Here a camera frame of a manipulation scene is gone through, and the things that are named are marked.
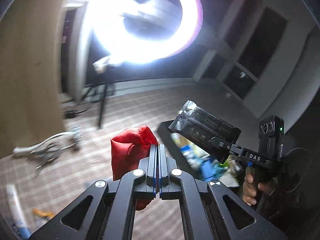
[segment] ring light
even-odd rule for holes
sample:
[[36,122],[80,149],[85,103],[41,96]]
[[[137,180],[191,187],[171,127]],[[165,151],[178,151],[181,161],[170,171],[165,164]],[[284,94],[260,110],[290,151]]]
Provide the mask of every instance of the ring light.
[[180,0],[182,19],[175,34],[165,41],[143,40],[129,34],[123,12],[132,0],[94,0],[93,28],[102,45],[114,56],[134,63],[169,57],[186,49],[197,37],[203,20],[200,0]]

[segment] metal screw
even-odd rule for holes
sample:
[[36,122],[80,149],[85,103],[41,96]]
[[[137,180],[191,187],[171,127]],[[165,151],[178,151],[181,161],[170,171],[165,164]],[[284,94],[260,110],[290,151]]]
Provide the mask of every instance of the metal screw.
[[213,187],[219,187],[221,185],[220,181],[218,181],[217,179],[210,181],[209,184]]
[[141,176],[143,175],[144,171],[140,169],[136,169],[133,171],[134,176]]
[[174,176],[180,176],[182,174],[182,170],[174,169],[171,171],[171,174]]
[[103,180],[98,180],[95,185],[96,185],[96,187],[101,188],[101,187],[104,187],[106,185],[106,182],[103,181]]

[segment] white cable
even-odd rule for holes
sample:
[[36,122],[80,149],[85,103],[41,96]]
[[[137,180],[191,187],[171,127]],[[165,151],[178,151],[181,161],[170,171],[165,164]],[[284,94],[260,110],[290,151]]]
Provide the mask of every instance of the white cable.
[[[64,151],[64,150],[69,149],[69,148],[71,148],[71,147],[73,147],[73,146],[75,146],[75,145],[76,145],[76,143],[71,143],[71,144],[68,145],[68,146],[62,147],[62,148],[60,149],[60,151]],[[47,150],[47,152],[56,152],[56,151],[57,151],[57,150],[51,150],[51,149]]]
[[49,137],[48,139],[44,140],[43,142],[41,143],[38,143],[36,145],[33,145],[33,146],[30,146],[30,147],[15,147],[12,151],[12,154],[14,157],[21,157],[23,155],[25,155],[26,153],[30,153],[32,151],[34,151],[35,149],[37,149],[38,147],[42,146],[43,144],[45,144],[47,141],[50,141],[54,138],[57,138],[57,137],[60,137],[60,136],[63,136],[63,135],[74,135],[76,134],[76,132],[62,132],[62,133],[58,133],[58,134],[55,134],[55,135],[52,135],[51,137]]

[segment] yellow object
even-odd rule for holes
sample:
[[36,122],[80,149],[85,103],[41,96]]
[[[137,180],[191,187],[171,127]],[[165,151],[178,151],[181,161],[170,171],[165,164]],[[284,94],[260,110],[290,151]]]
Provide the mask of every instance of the yellow object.
[[41,210],[39,210],[39,209],[36,209],[36,208],[34,208],[34,209],[32,210],[32,212],[33,212],[33,214],[37,215],[38,217],[42,217],[42,218],[49,218],[49,219],[51,219],[51,218],[54,217],[54,214],[53,214],[53,213],[51,213],[51,212],[43,212],[43,211],[41,211]]
[[184,138],[181,134],[179,134],[179,146],[180,148],[185,147],[186,145],[189,144],[189,140],[187,140],[186,138]]

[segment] black pouch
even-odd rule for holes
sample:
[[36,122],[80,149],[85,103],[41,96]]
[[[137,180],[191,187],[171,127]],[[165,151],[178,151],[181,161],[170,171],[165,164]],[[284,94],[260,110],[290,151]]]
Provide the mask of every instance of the black pouch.
[[220,163],[224,163],[229,154],[213,148],[210,139],[218,137],[235,144],[241,133],[239,128],[210,114],[190,100],[184,104],[169,129],[190,140]]

